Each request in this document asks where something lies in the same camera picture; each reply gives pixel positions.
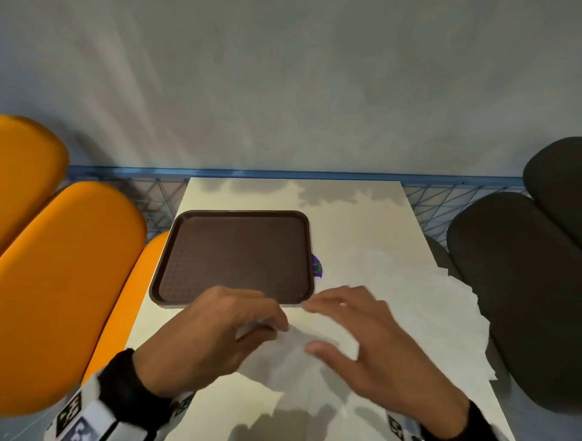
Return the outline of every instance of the gray wall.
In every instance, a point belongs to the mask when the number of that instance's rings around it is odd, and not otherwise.
[[[580,134],[580,0],[2,0],[0,112],[76,164],[517,176]]]

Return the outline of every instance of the brown tray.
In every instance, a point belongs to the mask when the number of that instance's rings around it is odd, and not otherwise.
[[[186,211],[174,221],[150,287],[162,306],[185,306],[222,285],[281,304],[313,294],[309,220],[299,211]]]

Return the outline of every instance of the orange seat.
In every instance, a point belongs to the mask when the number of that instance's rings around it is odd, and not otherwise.
[[[0,254],[64,179],[65,146],[40,124],[0,115]]]
[[[97,182],[64,189],[14,239],[0,256],[0,415],[41,410],[79,383],[145,240],[141,213]]]
[[[133,322],[136,320],[167,238],[168,232],[160,234],[141,252],[101,332],[99,343],[85,370],[82,383],[109,363],[115,354],[125,349]]]

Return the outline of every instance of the hand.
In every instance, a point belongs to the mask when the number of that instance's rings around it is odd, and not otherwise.
[[[306,346],[306,352],[337,372],[354,392],[416,419],[440,439],[463,431],[469,399],[396,323],[386,302],[363,286],[342,286],[317,294],[303,308],[331,317],[360,343],[357,361],[326,342]]]
[[[236,340],[249,322],[259,327]],[[167,322],[133,354],[137,376],[150,392],[176,397],[194,392],[235,372],[263,342],[288,331],[287,316],[276,300],[259,291],[215,286]]]

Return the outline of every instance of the white table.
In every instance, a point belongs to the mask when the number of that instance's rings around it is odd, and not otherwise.
[[[399,182],[192,178],[178,214],[191,209],[302,211],[309,218],[313,254],[324,275],[327,265],[341,265],[342,257],[354,249],[384,250],[435,265]],[[177,312],[157,306],[146,295],[127,346],[141,345]],[[513,439],[489,381],[475,381],[485,417]],[[196,394],[168,439],[226,441],[234,422],[251,427],[261,415],[272,413],[280,398],[280,393],[239,374],[220,378]],[[281,439],[281,434],[273,436]]]

